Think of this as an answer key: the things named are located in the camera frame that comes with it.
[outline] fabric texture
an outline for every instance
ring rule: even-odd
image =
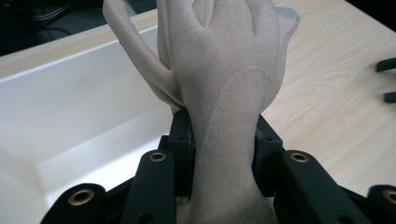
[[[191,199],[177,223],[274,223],[251,163],[260,113],[282,84],[298,14],[269,0],[158,0],[159,58],[121,0],[105,0],[107,23],[154,93],[187,107],[197,151]]]

